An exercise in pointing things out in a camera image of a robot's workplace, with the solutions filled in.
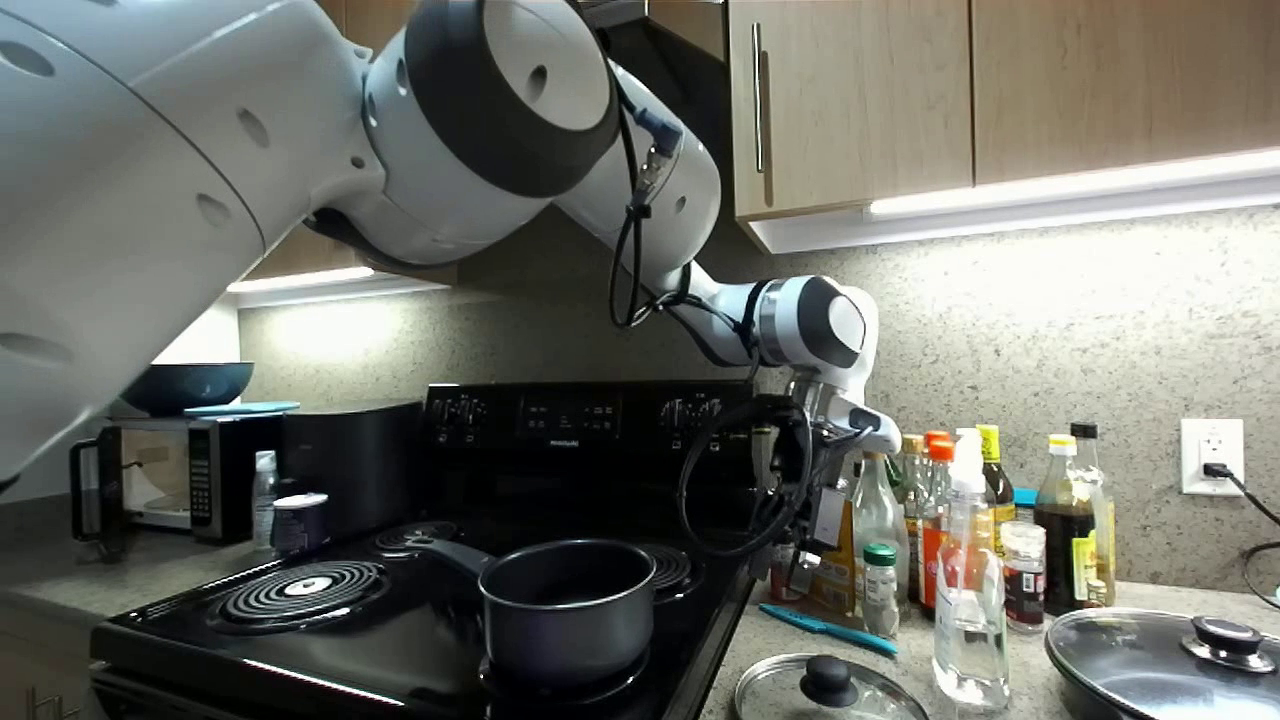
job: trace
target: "microwave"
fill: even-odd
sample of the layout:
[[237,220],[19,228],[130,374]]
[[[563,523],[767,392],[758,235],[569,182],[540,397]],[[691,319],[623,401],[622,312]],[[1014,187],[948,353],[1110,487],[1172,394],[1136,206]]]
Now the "microwave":
[[[279,413],[111,419],[96,439],[82,441],[72,451],[73,497],[87,498],[77,503],[81,521],[76,527],[133,524],[189,532],[212,542],[250,539],[255,454],[279,452],[282,428]],[[84,462],[79,454],[90,448],[99,455],[102,489],[96,493],[79,487],[76,471]]]

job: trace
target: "stove control panel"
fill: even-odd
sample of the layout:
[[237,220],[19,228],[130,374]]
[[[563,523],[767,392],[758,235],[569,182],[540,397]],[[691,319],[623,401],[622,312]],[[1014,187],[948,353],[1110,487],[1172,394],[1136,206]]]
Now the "stove control panel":
[[[426,441],[458,448],[680,452],[722,407],[751,395],[740,382],[433,386]],[[721,433],[708,451],[737,442],[750,442],[749,428]]]

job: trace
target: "stovetop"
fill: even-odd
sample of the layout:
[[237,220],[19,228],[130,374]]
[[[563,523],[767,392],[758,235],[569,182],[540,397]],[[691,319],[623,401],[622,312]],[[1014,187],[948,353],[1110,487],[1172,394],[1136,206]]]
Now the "stovetop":
[[[95,629],[101,687],[148,687],[233,717],[685,717],[699,708],[745,602],[741,561],[708,557],[653,528],[494,516],[387,528],[196,588]],[[492,555],[570,537],[616,537],[655,557],[654,635],[627,671],[549,694],[485,662],[483,602],[424,537]]]

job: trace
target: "granite backsplash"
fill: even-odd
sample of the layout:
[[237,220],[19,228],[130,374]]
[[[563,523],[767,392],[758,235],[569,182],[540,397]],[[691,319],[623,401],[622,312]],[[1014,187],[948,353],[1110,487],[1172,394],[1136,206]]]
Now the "granite backsplash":
[[[1119,498],[1120,577],[1243,589],[1240,551],[1277,529],[1244,500],[1179,495],[1179,419],[1243,418],[1247,477],[1280,507],[1280,210],[1263,208],[767,256],[722,223],[723,282],[820,273],[879,302],[868,401],[905,432],[1002,428],[1019,486],[1044,436],[1097,421]],[[247,400],[422,393],[429,382],[739,377],[664,318],[616,331],[608,254],[554,211],[439,292],[241,313]],[[781,388],[785,373],[763,370]],[[1274,585],[1280,559],[1254,573]]]

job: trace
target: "glass pot lid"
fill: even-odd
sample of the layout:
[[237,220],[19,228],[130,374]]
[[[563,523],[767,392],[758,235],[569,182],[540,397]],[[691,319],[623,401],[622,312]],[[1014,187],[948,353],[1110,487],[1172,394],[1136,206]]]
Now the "glass pot lid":
[[1280,720],[1280,639],[1217,618],[1080,610],[1044,635],[1066,676],[1134,717]]
[[739,720],[928,720],[897,683],[832,655],[792,653],[762,660],[733,691]]

